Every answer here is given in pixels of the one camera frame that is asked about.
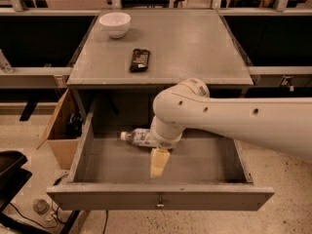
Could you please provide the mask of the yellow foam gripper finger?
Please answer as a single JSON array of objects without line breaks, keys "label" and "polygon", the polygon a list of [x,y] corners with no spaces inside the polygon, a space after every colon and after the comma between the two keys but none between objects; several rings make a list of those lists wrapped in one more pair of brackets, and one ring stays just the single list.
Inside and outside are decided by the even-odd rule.
[{"label": "yellow foam gripper finger", "polygon": [[169,161],[170,151],[167,149],[153,148],[151,151],[150,177],[160,177]]}]

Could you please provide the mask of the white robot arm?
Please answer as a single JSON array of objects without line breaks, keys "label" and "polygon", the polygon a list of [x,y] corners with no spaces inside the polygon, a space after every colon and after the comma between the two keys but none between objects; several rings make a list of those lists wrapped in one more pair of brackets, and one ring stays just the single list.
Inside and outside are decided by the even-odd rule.
[{"label": "white robot arm", "polygon": [[190,78],[160,92],[153,112],[150,133],[162,149],[198,129],[312,162],[311,97],[213,98],[202,80]]}]

